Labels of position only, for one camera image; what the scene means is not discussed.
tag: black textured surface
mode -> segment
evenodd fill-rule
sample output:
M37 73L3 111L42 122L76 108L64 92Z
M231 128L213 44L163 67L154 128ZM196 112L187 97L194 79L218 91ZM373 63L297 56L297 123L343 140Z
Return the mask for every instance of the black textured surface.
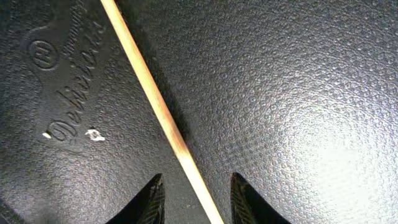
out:
M291 223L398 220L396 1L149 1L137 23L225 220L239 172Z
M0 9L5 205L29 223L106 223L162 173L166 221L208 223L101 3L1 1ZM106 140L90 140L90 128Z
M2 6L0 197L30 221L105 222L162 172L165 221L206 223L122 52L101 65L82 115L82 129L109 140L73 153L34 141L51 107L20 47L53 12ZM131 1L127 22L226 223L232 172L291 223L398 220L397 11L395 1Z

